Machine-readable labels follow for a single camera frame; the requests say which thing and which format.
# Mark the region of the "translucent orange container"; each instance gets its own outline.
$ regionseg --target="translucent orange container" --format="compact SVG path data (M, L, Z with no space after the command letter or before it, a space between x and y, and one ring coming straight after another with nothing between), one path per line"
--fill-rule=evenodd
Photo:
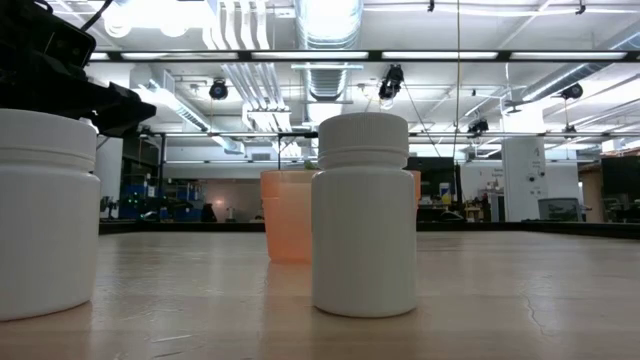
M273 261L311 262L311 178L316 172L260 175L267 250Z
M422 191L420 190L420 171L409 170L409 172L413 175L413 184L416 188L416 208L418 207L418 202L422 198Z

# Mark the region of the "table surface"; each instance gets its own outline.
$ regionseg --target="table surface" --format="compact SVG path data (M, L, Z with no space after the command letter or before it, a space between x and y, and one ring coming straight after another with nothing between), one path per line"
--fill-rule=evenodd
M418 308L351 319L310 305L310 268L264 234L100 238L93 300L0 323L0 359L637 359L640 243L421 233Z

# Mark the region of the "fluorescent light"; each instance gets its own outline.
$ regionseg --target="fluorescent light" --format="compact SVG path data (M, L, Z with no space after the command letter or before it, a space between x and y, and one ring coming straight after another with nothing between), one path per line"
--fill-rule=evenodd
M167 137L205 137L209 136L207 133L166 133Z
M204 164L202 160L171 160L165 161L165 164Z
M291 70L362 70L364 66L353 64L291 64Z
M427 131L427 132L420 132L420 133L410 133L410 136L416 136L416 137L446 137L446 138L452 138L455 136L454 132L433 132L433 131ZM469 136L469 134L466 133L458 133L458 137L459 138L464 138L466 136Z
M335 59L335 60L352 60L366 59L369 53L366 51L270 51L270 52L254 52L251 57L255 60L273 60L273 59L300 59L300 60L319 60L319 59Z
M495 59L495 51L461 51L460 59ZM451 60L458 58L457 51L385 51L383 59L414 59L414 60Z
M122 52L125 60L236 60L235 52Z
M109 55L107 53L93 53L91 54L90 60L109 60Z
M165 164L245 164L250 160L169 160Z
M512 60L620 60L627 55L626 52L514 52Z
M221 132L221 133L212 133L214 136L224 136L224 137L277 137L278 133L251 133L251 132Z
M131 52L122 53L122 58L126 60L152 60L161 58L165 55L167 55L167 53Z

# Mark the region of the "jar lid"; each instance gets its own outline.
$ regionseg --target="jar lid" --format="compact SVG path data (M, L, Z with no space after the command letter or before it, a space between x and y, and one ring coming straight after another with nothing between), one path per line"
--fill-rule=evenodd
M35 111L0 109L0 158L46 161L93 170L96 130L62 116Z
M318 157L342 151L390 151L409 157L409 128L403 118L384 113L334 116L318 129Z

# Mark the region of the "white bottle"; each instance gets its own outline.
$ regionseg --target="white bottle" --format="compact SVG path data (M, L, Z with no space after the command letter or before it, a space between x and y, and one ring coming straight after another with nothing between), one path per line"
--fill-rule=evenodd
M319 128L312 182L313 305L384 317L416 305L415 189L403 171L407 122L382 113L333 117Z
M96 132L22 110L0 109L0 123L0 321L82 304L96 276Z

